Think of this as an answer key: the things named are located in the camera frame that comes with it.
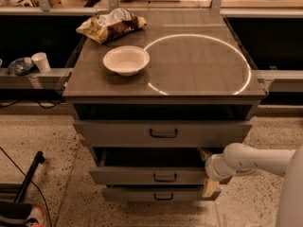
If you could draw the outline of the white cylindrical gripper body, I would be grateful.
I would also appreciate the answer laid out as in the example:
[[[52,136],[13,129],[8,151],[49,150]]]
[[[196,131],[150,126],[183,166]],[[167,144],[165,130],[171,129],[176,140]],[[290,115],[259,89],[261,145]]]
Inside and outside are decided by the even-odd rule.
[[[228,165],[221,154],[212,154],[207,158],[205,172],[214,181],[222,181],[230,177]]]

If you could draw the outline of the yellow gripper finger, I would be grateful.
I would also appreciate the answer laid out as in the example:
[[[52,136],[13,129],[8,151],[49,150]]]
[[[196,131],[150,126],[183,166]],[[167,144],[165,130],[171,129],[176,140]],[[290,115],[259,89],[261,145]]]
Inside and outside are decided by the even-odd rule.
[[[203,197],[204,198],[211,197],[214,194],[215,190],[217,189],[219,183],[220,183],[219,181],[205,178],[204,179]]]
[[[212,152],[206,148],[197,148],[203,161],[212,155]]]

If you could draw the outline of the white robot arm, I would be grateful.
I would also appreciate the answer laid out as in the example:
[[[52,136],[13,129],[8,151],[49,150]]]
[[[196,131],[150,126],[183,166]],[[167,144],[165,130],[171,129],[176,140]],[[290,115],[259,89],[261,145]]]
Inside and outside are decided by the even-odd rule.
[[[257,149],[240,143],[213,154],[199,148],[205,162],[203,197],[211,197],[219,182],[260,171],[283,177],[275,227],[303,227],[303,147]]]

